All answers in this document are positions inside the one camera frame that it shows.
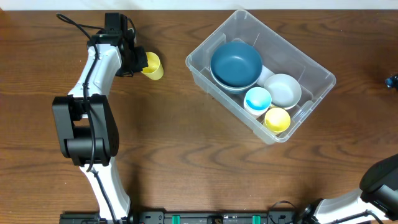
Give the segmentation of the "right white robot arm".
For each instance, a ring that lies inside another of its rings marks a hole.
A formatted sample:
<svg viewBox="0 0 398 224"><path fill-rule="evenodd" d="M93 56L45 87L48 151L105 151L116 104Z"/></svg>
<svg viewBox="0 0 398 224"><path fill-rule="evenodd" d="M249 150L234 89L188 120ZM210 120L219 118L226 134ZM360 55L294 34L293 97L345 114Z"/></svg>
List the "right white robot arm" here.
<svg viewBox="0 0 398 224"><path fill-rule="evenodd" d="M310 204L296 223L382 223L397 220L397 155L372 165L359 188Z"/></svg>

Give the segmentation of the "dark blue bowl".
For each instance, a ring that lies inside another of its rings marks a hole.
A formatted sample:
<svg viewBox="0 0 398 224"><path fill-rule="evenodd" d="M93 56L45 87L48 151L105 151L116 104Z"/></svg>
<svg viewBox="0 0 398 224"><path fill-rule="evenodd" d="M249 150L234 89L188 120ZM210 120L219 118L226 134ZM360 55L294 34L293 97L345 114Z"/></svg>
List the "dark blue bowl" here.
<svg viewBox="0 0 398 224"><path fill-rule="evenodd" d="M227 88L244 89L255 84L262 72L262 57L251 45L228 42L210 59L213 79Z"/></svg>
<svg viewBox="0 0 398 224"><path fill-rule="evenodd" d="M222 84L215 76L214 73L211 73L211 77L214 79L215 83L220 86L222 89L226 90L227 92L231 93L231 94L242 94L245 91L248 91L250 88L255 87L257 85L257 81L255 81L254 83L244 86L244 87L231 87L225 84Z"/></svg>

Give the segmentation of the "light blue cup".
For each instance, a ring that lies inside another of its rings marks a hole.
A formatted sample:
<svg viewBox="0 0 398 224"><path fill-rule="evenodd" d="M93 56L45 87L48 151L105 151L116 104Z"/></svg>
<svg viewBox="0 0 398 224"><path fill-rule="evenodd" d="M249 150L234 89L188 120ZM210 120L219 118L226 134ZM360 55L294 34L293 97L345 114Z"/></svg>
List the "light blue cup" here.
<svg viewBox="0 0 398 224"><path fill-rule="evenodd" d="M251 88L244 97L244 106L255 111L267 110L271 103L271 94L262 87Z"/></svg>

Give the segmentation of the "yellow cup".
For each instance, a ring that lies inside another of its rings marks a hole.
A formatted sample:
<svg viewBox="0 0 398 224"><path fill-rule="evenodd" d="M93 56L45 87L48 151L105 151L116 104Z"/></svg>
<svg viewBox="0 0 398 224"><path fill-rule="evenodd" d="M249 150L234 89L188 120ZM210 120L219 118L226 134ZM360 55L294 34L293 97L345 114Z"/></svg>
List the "yellow cup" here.
<svg viewBox="0 0 398 224"><path fill-rule="evenodd" d="M283 108L271 108L265 113L263 125L275 134L286 131L290 126L290 115Z"/></svg>
<svg viewBox="0 0 398 224"><path fill-rule="evenodd" d="M142 69L146 77L151 80L159 80L164 75L164 69L161 64L160 58L153 52L146 52L148 66Z"/></svg>

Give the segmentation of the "light blue bowl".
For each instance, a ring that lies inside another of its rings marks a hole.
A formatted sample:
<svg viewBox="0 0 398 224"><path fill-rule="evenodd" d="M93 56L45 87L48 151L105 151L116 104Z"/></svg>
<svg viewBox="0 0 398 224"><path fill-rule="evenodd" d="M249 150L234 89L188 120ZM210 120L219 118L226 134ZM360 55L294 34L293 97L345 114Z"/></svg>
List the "light blue bowl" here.
<svg viewBox="0 0 398 224"><path fill-rule="evenodd" d="M287 74L280 73L269 77L264 88L271 94L271 104L285 110L293 108L302 96L298 81Z"/></svg>

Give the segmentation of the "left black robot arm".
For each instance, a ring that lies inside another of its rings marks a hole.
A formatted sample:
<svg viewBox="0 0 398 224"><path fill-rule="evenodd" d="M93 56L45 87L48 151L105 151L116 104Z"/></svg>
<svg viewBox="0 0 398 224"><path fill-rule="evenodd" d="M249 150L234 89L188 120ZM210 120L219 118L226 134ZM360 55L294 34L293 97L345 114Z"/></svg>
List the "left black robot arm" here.
<svg viewBox="0 0 398 224"><path fill-rule="evenodd" d="M52 111L60 150L86 175L99 212L65 212L59 222L132 223L131 201L116 167L119 132L108 95L115 77L133 76L149 63L124 14L107 12L104 27L87 37L88 59L80 79L68 95L54 98Z"/></svg>

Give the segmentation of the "cream white cup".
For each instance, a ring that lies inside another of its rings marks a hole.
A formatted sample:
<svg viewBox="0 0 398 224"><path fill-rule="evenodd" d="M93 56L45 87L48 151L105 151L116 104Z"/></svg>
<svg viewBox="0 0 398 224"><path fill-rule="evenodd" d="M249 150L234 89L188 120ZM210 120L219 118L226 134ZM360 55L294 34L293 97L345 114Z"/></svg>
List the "cream white cup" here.
<svg viewBox="0 0 398 224"><path fill-rule="evenodd" d="M244 109L254 118L257 119L260 116L262 116L267 110L268 108L264 109L264 110L255 110L253 108L251 108L246 102L244 102Z"/></svg>

